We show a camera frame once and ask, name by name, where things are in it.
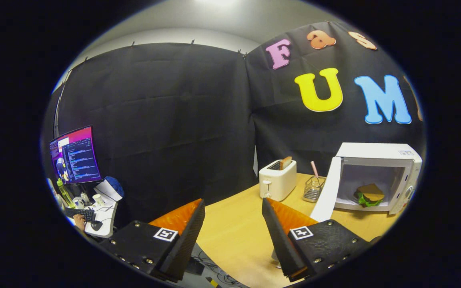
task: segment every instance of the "wire basket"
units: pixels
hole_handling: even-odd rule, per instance
[[[321,190],[325,184],[325,178],[313,176],[305,182],[305,190],[303,191],[303,199],[308,202],[315,203],[320,197]]]

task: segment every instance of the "computer screen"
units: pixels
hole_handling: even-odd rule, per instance
[[[64,184],[101,180],[92,142],[92,126],[87,126],[49,143],[57,177]]]

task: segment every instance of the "table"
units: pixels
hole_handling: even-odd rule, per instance
[[[315,206],[302,200],[309,177],[312,175],[297,173],[295,189],[282,201],[305,215],[310,215]],[[271,258],[273,243],[261,208],[259,184],[206,206],[197,244],[222,270],[246,286],[280,288],[296,283],[289,282],[282,270],[276,268],[278,263]],[[331,219],[371,241],[386,233],[403,211],[388,215],[388,212],[335,208]]]
[[[89,223],[86,223],[84,232],[95,237],[111,237],[111,235],[113,235],[113,221],[115,219],[115,212],[117,211],[117,204],[118,203],[115,201],[107,201],[104,203],[104,206],[98,206],[97,204],[95,204],[95,206],[90,206],[96,210],[94,220],[102,221],[102,227],[95,231]],[[67,219],[69,219],[72,225],[75,225],[74,219],[69,217],[67,217]]]

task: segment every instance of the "green bottle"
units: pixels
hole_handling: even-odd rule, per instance
[[[58,185],[58,189],[60,192],[62,192],[62,196],[64,197],[65,202],[67,202],[67,205],[69,208],[75,208],[74,203],[72,203],[72,199],[69,196],[69,193],[67,193],[67,190],[65,190],[64,183],[62,182],[61,178],[58,178],[58,181],[56,182]]]

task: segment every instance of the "blue letter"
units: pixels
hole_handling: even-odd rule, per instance
[[[384,113],[388,122],[392,120],[393,108],[396,107],[394,119],[399,124],[410,124],[412,117],[408,113],[407,105],[403,99],[399,82],[392,75],[385,75],[385,92],[368,76],[360,76],[355,78],[355,84],[362,88],[364,97],[366,98],[367,115],[366,122],[368,124],[381,123],[383,118],[378,113],[377,105]]]

